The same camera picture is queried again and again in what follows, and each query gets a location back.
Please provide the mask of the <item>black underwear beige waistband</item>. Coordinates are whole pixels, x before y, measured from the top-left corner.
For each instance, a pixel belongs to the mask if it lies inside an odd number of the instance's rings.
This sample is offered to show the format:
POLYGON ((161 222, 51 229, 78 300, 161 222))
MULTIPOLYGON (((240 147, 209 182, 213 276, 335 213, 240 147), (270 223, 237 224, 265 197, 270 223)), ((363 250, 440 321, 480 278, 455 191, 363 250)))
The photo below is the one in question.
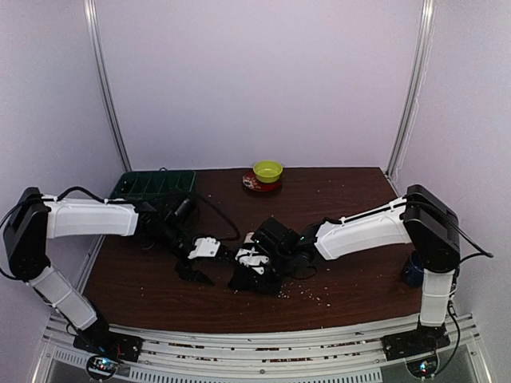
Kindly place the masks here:
POLYGON ((254 268, 241 264, 235 266, 228 282, 230 290, 250 291, 257 294, 275 296, 281 291, 282 279, 273 270, 263 268, 259 274, 254 268))

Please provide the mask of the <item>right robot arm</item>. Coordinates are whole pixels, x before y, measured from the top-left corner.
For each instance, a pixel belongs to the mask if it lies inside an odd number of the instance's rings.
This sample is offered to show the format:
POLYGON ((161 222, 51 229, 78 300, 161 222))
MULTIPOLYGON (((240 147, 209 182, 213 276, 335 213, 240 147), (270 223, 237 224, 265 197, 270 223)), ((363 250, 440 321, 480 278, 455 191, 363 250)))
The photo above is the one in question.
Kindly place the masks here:
POLYGON ((424 276, 418 327, 410 333, 409 343, 423 353, 439 340, 445 323, 450 288, 461 261, 458 229, 456 213, 420 184, 381 207, 325 218, 301 232, 269 218, 236 252, 228 287, 275 295, 285 278, 314 267, 317 260, 335 261, 360 251, 410 244, 424 276))

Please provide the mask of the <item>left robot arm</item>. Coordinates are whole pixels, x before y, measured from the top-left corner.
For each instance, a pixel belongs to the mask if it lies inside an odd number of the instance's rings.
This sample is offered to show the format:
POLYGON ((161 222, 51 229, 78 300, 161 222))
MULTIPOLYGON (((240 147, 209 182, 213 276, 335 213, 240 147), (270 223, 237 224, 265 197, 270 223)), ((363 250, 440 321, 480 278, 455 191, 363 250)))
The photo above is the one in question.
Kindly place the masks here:
POLYGON ((184 222, 193 209, 188 193, 177 204, 164 197, 104 199, 82 188, 84 199, 72 198, 72 188, 60 195, 43 195, 27 188, 2 220, 9 272, 7 278, 24 282, 59 313, 98 354, 115 346, 108 322, 52 263, 47 243, 61 238, 142 235, 176 257, 176 272, 186 281, 211 284, 194 268, 198 260, 224 259, 228 249, 211 235, 191 236, 184 222))

